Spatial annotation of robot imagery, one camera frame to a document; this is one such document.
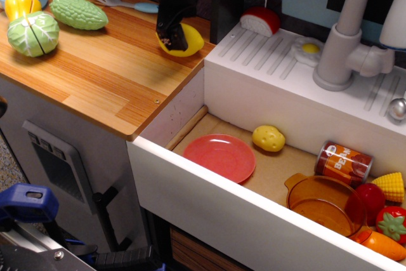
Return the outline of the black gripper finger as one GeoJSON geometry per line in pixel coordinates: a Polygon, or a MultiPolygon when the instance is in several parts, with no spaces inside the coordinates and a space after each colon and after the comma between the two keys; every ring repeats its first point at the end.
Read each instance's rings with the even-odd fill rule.
{"type": "Polygon", "coordinates": [[[186,35],[181,22],[171,25],[158,22],[156,34],[164,51],[186,51],[188,48],[186,35]]]}

